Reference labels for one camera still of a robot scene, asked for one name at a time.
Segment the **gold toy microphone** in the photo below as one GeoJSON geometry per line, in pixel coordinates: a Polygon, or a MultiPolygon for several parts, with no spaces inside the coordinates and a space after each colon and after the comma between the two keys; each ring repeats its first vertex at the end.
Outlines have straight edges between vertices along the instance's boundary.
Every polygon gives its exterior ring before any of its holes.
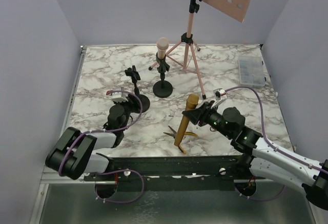
{"type": "MultiPolygon", "coordinates": [[[[199,96],[197,94],[190,94],[186,101],[185,110],[195,109],[198,105],[198,101],[199,101],[199,96]]],[[[182,136],[186,132],[188,124],[189,124],[189,120],[185,116],[182,116],[179,128],[177,130],[177,135],[174,141],[175,146],[178,146],[179,143],[182,141],[182,136]]]]}

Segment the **pink toy microphone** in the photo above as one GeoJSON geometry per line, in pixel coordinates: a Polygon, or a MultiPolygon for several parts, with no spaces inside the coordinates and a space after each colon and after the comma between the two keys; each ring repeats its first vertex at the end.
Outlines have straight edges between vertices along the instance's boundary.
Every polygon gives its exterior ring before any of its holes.
{"type": "Polygon", "coordinates": [[[164,59],[164,57],[166,55],[166,50],[169,47],[169,41],[168,41],[168,39],[165,38],[165,37],[161,37],[157,41],[156,46],[157,46],[157,57],[159,59],[164,59]]]}

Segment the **black mic stand front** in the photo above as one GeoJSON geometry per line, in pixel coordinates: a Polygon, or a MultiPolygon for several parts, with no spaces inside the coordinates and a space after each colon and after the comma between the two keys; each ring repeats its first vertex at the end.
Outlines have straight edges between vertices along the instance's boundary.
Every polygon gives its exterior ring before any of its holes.
{"type": "Polygon", "coordinates": [[[137,82],[141,80],[141,77],[135,65],[132,65],[132,67],[127,68],[125,70],[125,75],[131,77],[131,81],[134,85],[134,94],[141,100],[142,103],[142,113],[148,111],[148,109],[150,108],[150,100],[147,96],[140,93],[140,90],[137,86],[137,82]]]}

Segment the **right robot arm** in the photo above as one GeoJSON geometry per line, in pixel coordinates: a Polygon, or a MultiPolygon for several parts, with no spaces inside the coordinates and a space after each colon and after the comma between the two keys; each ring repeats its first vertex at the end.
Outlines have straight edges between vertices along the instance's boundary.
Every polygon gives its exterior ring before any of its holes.
{"type": "Polygon", "coordinates": [[[238,152],[250,157],[236,165],[236,174],[243,179],[251,175],[263,177],[303,195],[313,205],[327,210],[327,162],[319,162],[289,151],[266,139],[264,134],[245,125],[245,117],[237,108],[217,112],[214,102],[205,102],[196,109],[183,111],[194,125],[209,125],[231,141],[238,152]]]}

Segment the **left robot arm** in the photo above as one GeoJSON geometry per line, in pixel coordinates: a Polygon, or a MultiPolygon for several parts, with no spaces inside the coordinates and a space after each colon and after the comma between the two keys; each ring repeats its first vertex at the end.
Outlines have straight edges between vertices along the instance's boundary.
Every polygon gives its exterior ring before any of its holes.
{"type": "Polygon", "coordinates": [[[128,128],[128,120],[132,113],[144,113],[150,107],[150,102],[139,97],[141,103],[134,97],[125,102],[115,102],[109,109],[104,130],[82,133],[79,129],[68,127],[46,157],[45,165],[76,180],[84,173],[96,173],[102,180],[109,180],[114,169],[110,160],[94,151],[103,148],[115,148],[124,138],[128,128]]]}

